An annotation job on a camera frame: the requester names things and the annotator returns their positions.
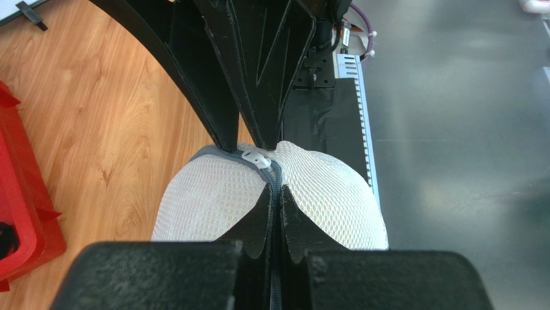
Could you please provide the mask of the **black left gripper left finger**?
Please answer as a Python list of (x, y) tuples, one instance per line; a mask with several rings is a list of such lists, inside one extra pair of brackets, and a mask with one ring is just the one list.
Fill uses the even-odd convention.
[(52, 309), (270, 309), (274, 191), (213, 242), (99, 242), (72, 263)]

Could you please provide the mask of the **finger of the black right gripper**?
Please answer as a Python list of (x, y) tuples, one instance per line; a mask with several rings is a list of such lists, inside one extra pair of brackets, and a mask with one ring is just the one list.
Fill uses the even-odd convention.
[(239, 112), (193, 1), (95, 0), (159, 62), (216, 146), (237, 147)]
[(302, 1), (196, 1), (236, 106), (257, 147), (276, 148), (285, 102), (316, 18)]

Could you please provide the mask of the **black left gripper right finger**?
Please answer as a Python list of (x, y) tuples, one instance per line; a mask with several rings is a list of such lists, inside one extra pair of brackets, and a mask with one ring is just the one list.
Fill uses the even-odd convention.
[(471, 262), (448, 251), (352, 251), (280, 198), (284, 309), (491, 309)]

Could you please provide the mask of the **white mesh laundry bag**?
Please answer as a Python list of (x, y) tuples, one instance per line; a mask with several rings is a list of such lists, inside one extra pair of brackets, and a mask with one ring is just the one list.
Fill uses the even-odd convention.
[(298, 208), (342, 246), (388, 249), (382, 212), (368, 183), (341, 160), (289, 141), (274, 151), (246, 143), (235, 153), (213, 145), (200, 149), (168, 184), (152, 240), (215, 240), (252, 210), (267, 184), (287, 186)]

